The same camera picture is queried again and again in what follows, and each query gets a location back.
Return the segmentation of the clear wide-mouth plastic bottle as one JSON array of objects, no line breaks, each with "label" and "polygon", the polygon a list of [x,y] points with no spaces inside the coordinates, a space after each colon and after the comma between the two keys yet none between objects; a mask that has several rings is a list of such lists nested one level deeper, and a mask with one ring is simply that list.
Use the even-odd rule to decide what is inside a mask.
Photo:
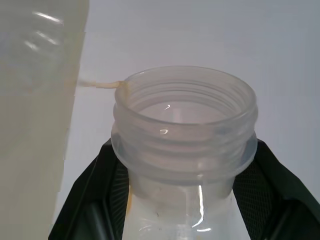
[{"label": "clear wide-mouth plastic bottle", "polygon": [[248,240],[233,185],[257,151],[256,94],[214,69],[168,66],[115,90],[111,143],[128,170],[123,240]]}]

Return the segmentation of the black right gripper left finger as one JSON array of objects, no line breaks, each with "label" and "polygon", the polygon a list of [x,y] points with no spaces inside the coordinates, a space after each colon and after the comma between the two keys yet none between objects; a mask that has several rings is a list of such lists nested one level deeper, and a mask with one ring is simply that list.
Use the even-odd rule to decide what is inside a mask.
[{"label": "black right gripper left finger", "polygon": [[122,240],[129,175],[107,141],[74,182],[48,240]]}]

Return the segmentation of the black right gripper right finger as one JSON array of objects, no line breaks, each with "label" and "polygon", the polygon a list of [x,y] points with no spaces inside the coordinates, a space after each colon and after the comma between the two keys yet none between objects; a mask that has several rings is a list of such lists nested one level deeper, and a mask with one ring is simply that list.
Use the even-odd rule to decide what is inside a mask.
[{"label": "black right gripper right finger", "polygon": [[320,203],[265,142],[233,193],[250,240],[320,240]]}]

